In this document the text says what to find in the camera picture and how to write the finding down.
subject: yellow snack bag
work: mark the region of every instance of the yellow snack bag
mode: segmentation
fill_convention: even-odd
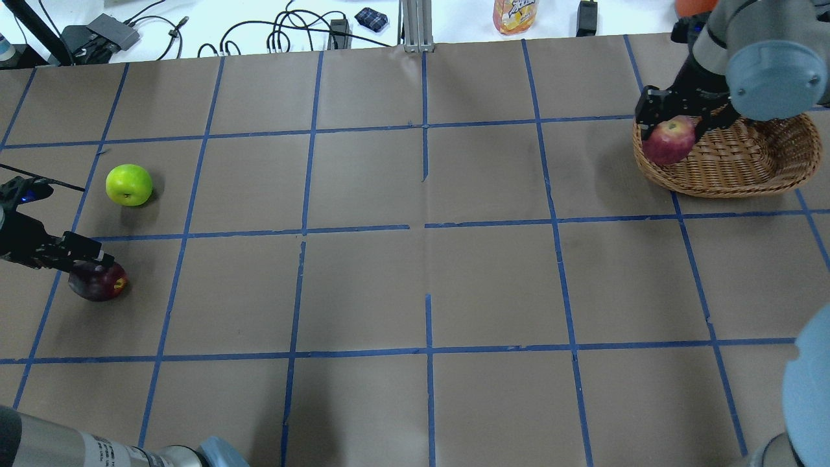
[[[493,24],[502,34],[527,31],[536,19],[539,0],[496,0],[493,6]]]

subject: red apple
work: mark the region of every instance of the red apple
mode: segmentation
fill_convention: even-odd
[[[687,116],[663,121],[642,142],[642,153],[657,165],[675,164],[684,160],[695,145],[695,122]]]
[[[100,264],[81,261],[72,266],[69,288],[87,300],[103,302],[118,297],[127,285],[127,273],[120,264],[105,268]]]

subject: brown woven basket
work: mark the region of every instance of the brown woven basket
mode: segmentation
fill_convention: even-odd
[[[822,142],[805,114],[786,120],[740,119],[707,132],[684,160],[656,165],[642,153],[640,127],[632,133],[634,157],[660,186],[703,198],[746,198],[796,189],[816,173]]]

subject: blue grid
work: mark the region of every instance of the blue grid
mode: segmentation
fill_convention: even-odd
[[[642,87],[642,79],[639,75],[639,70],[637,69],[636,59],[634,57],[630,42],[627,36],[624,36],[624,41],[626,44],[626,48],[628,51],[629,58],[632,63],[632,69],[637,79],[637,84]],[[138,236],[116,236],[116,237],[101,237],[98,238],[100,241],[109,242],[109,241],[142,241],[142,240],[155,240],[155,239],[179,239],[181,240],[181,247],[179,250],[179,256],[177,265],[175,268],[175,274],[173,275],[173,284],[171,287],[171,292],[168,300],[168,308],[165,314],[164,325],[161,332],[161,336],[159,337],[159,348],[155,355],[147,355],[147,356],[97,356],[97,357],[36,357],[37,353],[37,346],[40,341],[40,337],[43,332],[43,327],[46,324],[46,319],[48,317],[48,313],[52,304],[52,301],[55,297],[55,292],[57,288],[57,284],[59,283],[61,273],[58,272],[55,275],[55,280],[52,284],[51,291],[49,294],[49,298],[47,300],[41,321],[38,326],[37,334],[34,337],[34,341],[32,343],[32,349],[30,354],[26,358],[20,359],[12,359],[0,358],[0,365],[25,365],[25,369],[21,378],[20,386],[18,388],[17,396],[14,401],[14,407],[17,407],[20,403],[22,394],[26,387],[26,382],[28,378],[29,371],[31,370],[32,365],[49,365],[49,364],[76,364],[76,363],[110,363],[110,362],[153,362],[154,363],[154,372],[152,376],[152,380],[150,383],[147,404],[145,407],[144,418],[142,421],[141,433],[139,438],[139,446],[143,445],[144,438],[147,432],[147,426],[149,423],[149,417],[153,407],[153,398],[154,398],[154,391],[158,381],[159,376],[159,368],[161,364],[165,361],[220,361],[220,360],[267,360],[267,359],[287,359],[289,362],[288,366],[288,374],[286,379],[286,401],[285,401],[285,412],[283,416],[283,431],[282,431],[282,451],[281,451],[281,465],[285,465],[286,462],[286,452],[288,446],[288,439],[289,439],[289,415],[291,412],[291,394],[292,394],[292,386],[293,386],[293,373],[294,373],[294,365],[296,359],[303,359],[303,358],[343,358],[343,357],[356,357],[356,356],[392,356],[392,355],[411,355],[411,354],[424,354],[427,356],[427,410],[428,410],[428,429],[429,429],[429,462],[431,467],[436,465],[436,441],[435,441],[435,397],[434,397],[434,378],[433,378],[433,364],[432,358],[433,355],[436,354],[451,354],[451,353],[478,353],[478,352],[523,352],[523,351],[570,351],[572,354],[572,362],[573,362],[573,371],[574,371],[574,384],[575,384],[575,391],[577,396],[577,401],[579,405],[579,417],[580,423],[582,428],[583,434],[583,444],[585,449],[585,455],[587,464],[589,466],[593,466],[593,457],[591,453],[591,445],[590,445],[590,438],[589,438],[589,429],[588,429],[588,422],[586,416],[586,409],[585,405],[586,402],[583,398],[583,391],[582,391],[582,382],[579,372],[579,351],[582,350],[622,350],[622,349],[643,349],[643,348],[687,348],[687,347],[712,347],[715,357],[717,360],[721,381],[724,386],[725,396],[727,399],[728,406],[730,408],[730,414],[734,423],[735,427],[735,435],[739,441],[740,449],[742,454],[746,454],[746,446],[745,441],[743,438],[743,434],[740,427],[740,421],[737,416],[735,410],[735,403],[731,396],[730,386],[728,376],[725,371],[725,367],[720,356],[720,348],[724,346],[758,346],[758,345],[788,345],[794,343],[794,338],[792,337],[785,337],[785,338],[756,338],[756,339],[728,339],[728,340],[721,340],[718,339],[715,333],[714,327],[709,323],[709,309],[706,303],[706,295],[705,291],[703,290],[699,273],[697,271],[694,251],[691,245],[691,241],[689,239],[689,235],[686,231],[685,219],[718,219],[718,218],[734,218],[734,217],[769,217],[769,216],[792,216],[792,215],[803,215],[807,219],[810,229],[816,239],[818,249],[823,257],[825,264],[830,270],[830,258],[828,258],[828,251],[824,246],[824,242],[816,224],[814,222],[813,217],[815,215],[826,215],[830,214],[830,209],[810,209],[800,192],[800,190],[796,190],[796,195],[798,196],[799,203],[801,204],[801,210],[782,210],[782,211],[764,211],[764,212],[749,212],[749,213],[708,213],[708,214],[683,214],[681,211],[681,206],[678,201],[676,194],[672,193],[671,198],[672,202],[675,207],[674,214],[656,214],[656,215],[635,215],[635,216],[602,216],[602,217],[580,217],[580,218],[559,218],[556,215],[556,210],[554,207],[554,200],[551,194],[551,182],[549,177],[549,171],[547,167],[547,158],[545,154],[545,147],[544,147],[544,136],[542,133],[542,124],[544,123],[552,123],[552,122],[567,122],[567,121],[591,121],[591,120],[627,120],[631,119],[632,115],[617,115],[617,116],[576,116],[576,117],[564,117],[564,118],[541,118],[540,111],[539,111],[539,103],[536,96],[536,87],[533,78],[532,66],[531,66],[531,59],[530,54],[528,52],[526,43],[524,40],[521,41],[522,50],[525,56],[525,64],[527,67],[528,79],[530,81],[530,89],[532,100],[534,103],[534,113],[535,118],[532,120],[489,120],[489,121],[468,121],[468,122],[453,122],[453,123],[441,123],[441,124],[434,124],[430,125],[428,123],[428,108],[427,108],[427,54],[422,54],[422,113],[423,113],[423,120],[421,125],[391,125],[391,126],[373,126],[373,127],[359,127],[359,128],[339,128],[339,129],[328,129],[328,130],[317,130],[316,129],[316,115],[317,115],[317,108],[319,104],[320,98],[320,77],[322,73],[322,64],[324,60],[325,54],[323,52],[319,53],[318,59],[318,68],[316,74],[316,83],[315,83],[315,96],[314,96],[314,103],[313,103],[313,115],[312,115],[312,124],[309,130],[289,130],[289,131],[266,131],[266,132],[256,132],[256,133],[234,133],[234,134],[218,134],[218,135],[211,135],[210,134],[210,127],[212,124],[212,116],[213,111],[215,109],[216,100],[217,100],[217,93],[219,90],[219,86],[222,79],[222,69],[224,67],[224,57],[220,58],[219,68],[217,72],[217,79],[216,85],[213,90],[212,96],[212,103],[211,103],[211,110],[209,112],[207,118],[207,124],[205,131],[202,135],[184,135],[184,136],[174,136],[174,137],[162,137],[162,138],[141,138],[141,139],[125,139],[125,140],[107,140],[107,133],[110,128],[110,124],[115,113],[116,106],[118,105],[118,101],[120,98],[120,94],[124,87],[125,79],[127,73],[129,71],[129,64],[124,66],[124,71],[121,77],[121,81],[118,87],[118,91],[115,94],[115,98],[110,109],[110,114],[108,120],[106,122],[106,126],[104,132],[101,136],[100,140],[90,140],[90,141],[75,141],[75,142],[60,142],[60,143],[35,143],[35,144],[23,144],[23,145],[7,145],[7,140],[9,135],[11,134],[12,128],[14,126],[15,121],[17,120],[18,114],[22,108],[23,102],[26,99],[26,96],[29,92],[31,84],[35,78],[36,71],[32,71],[32,74],[29,76],[28,82],[24,88],[24,91],[21,95],[21,98],[17,104],[16,110],[12,115],[12,119],[9,123],[6,132],[0,140],[0,152],[4,149],[20,149],[20,148],[45,148],[45,147],[61,147],[61,146],[78,146],[78,145],[89,145],[89,146],[96,146],[97,152],[95,154],[95,159],[93,161],[92,167],[90,168],[90,173],[86,182],[86,188],[89,188],[90,182],[92,180],[92,176],[95,172],[95,167],[97,165],[101,150],[104,144],[107,145],[118,145],[118,144],[132,144],[132,143],[143,143],[143,142],[156,142],[156,141],[174,141],[174,140],[201,140],[202,146],[199,153],[199,159],[197,164],[196,173],[194,175],[193,180],[193,188],[191,192],[191,197],[188,204],[188,214],[187,220],[185,223],[184,231],[181,234],[170,233],[170,234],[160,234],[160,235],[138,235]],[[824,108],[816,108],[813,111],[826,111],[827,109]],[[290,350],[286,352],[262,352],[262,353],[238,353],[238,354],[213,354],[213,355],[165,355],[164,354],[164,343],[166,339],[167,328],[169,324],[170,312],[173,307],[173,302],[175,299],[176,294],[176,286],[178,283],[178,275],[180,273],[182,267],[183,256],[185,252],[185,248],[187,247],[187,241],[189,238],[210,238],[210,237],[232,237],[232,236],[264,236],[264,235],[286,235],[292,234],[297,235],[301,234],[303,236],[309,234],[323,234],[323,233],[338,233],[338,232],[363,232],[363,231],[375,231],[375,230],[400,230],[400,229],[410,229],[410,226],[405,224],[396,224],[396,225],[374,225],[374,226],[358,226],[358,227],[345,227],[345,228],[328,228],[328,229],[309,229],[307,225],[307,215],[308,215],[308,203],[310,197],[310,181],[311,181],[311,173],[313,170],[313,156],[314,156],[314,144],[315,144],[315,136],[318,133],[340,133],[340,132],[354,132],[354,131],[383,131],[383,130],[408,130],[412,128],[421,127],[422,128],[422,142],[423,142],[423,178],[426,179],[429,174],[429,159],[428,159],[428,130],[430,128],[451,128],[451,127],[464,127],[464,126],[488,126],[488,125],[535,125],[537,130],[537,136],[539,138],[539,151],[540,151],[540,160],[543,169],[544,175],[544,182],[545,182],[545,190],[548,198],[548,205],[550,211],[550,219],[520,219],[520,220],[504,220],[504,221],[485,221],[485,222],[465,222],[465,223],[439,223],[439,224],[425,224],[424,227],[427,229],[454,229],[454,228],[465,228],[465,227],[496,227],[496,226],[510,226],[510,225],[539,225],[539,224],[548,224],[551,225],[553,229],[554,235],[554,244],[556,249],[556,257],[557,257],[557,266],[559,268],[559,277],[561,281],[561,288],[564,298],[564,308],[565,308],[565,317],[566,322],[568,324],[568,333],[569,333],[569,342],[567,344],[550,344],[550,345],[536,345],[536,346],[476,346],[476,347],[434,347],[432,344],[432,298],[428,294],[425,300],[425,308],[426,308],[426,346],[425,347],[408,347],[408,348],[388,348],[388,349],[372,349],[372,350],[357,350],[357,351],[297,351],[296,350],[296,338],[297,338],[297,330],[298,330],[298,323],[300,318],[300,297],[302,291],[302,281],[303,281],[303,268],[305,262],[305,241],[301,243],[300,246],[300,258],[299,258],[299,266],[297,271],[297,283],[296,283],[296,292],[295,292],[295,310],[293,316],[293,323],[292,323],[292,330],[291,330],[291,345]],[[198,189],[198,181],[199,176],[201,173],[201,166],[203,162],[204,151],[207,145],[207,142],[210,139],[223,139],[223,138],[240,138],[240,137],[256,137],[256,136],[273,136],[273,135],[308,135],[310,137],[309,143],[309,155],[308,155],[308,163],[307,163],[307,170],[306,170],[306,181],[305,181],[305,192],[304,192],[304,203],[303,203],[303,224],[301,229],[290,229],[290,230],[281,230],[281,231],[238,231],[238,232],[213,232],[213,233],[190,233],[189,226],[190,226],[190,219],[193,213],[193,203],[195,200],[195,196]],[[76,212],[75,220],[72,225],[72,229],[74,230],[77,227],[78,221],[81,216],[81,210],[83,209],[85,202],[85,194],[81,197],[81,201],[78,206],[78,210]],[[574,325],[573,325],[573,318],[571,316],[570,310],[570,303],[569,303],[569,295],[568,295],[568,285],[567,285],[567,275],[565,271],[565,265],[562,257],[561,251],[561,244],[559,241],[559,224],[568,224],[568,223],[603,223],[603,222],[632,222],[632,221],[643,221],[643,220],[660,220],[660,219],[674,219],[678,222],[678,225],[681,230],[681,235],[684,240],[684,244],[686,245],[686,251],[690,261],[690,267],[693,272],[693,276],[695,278],[696,286],[698,289],[698,293],[701,300],[701,309],[704,313],[704,318],[707,321],[707,326],[710,330],[710,339],[709,340],[700,340],[700,341],[674,341],[674,342],[608,342],[608,343],[579,343],[577,341],[577,337],[574,332]]]

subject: apple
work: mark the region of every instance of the apple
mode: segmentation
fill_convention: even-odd
[[[642,153],[657,165],[675,164],[684,160],[695,145],[695,122],[687,116],[663,121],[642,142]]]
[[[118,263],[109,268],[91,261],[79,261],[69,273],[72,292],[92,302],[118,297],[127,286],[127,273]]]
[[[153,193],[153,179],[144,168],[135,164],[115,167],[106,176],[106,194],[124,206],[140,206]]]

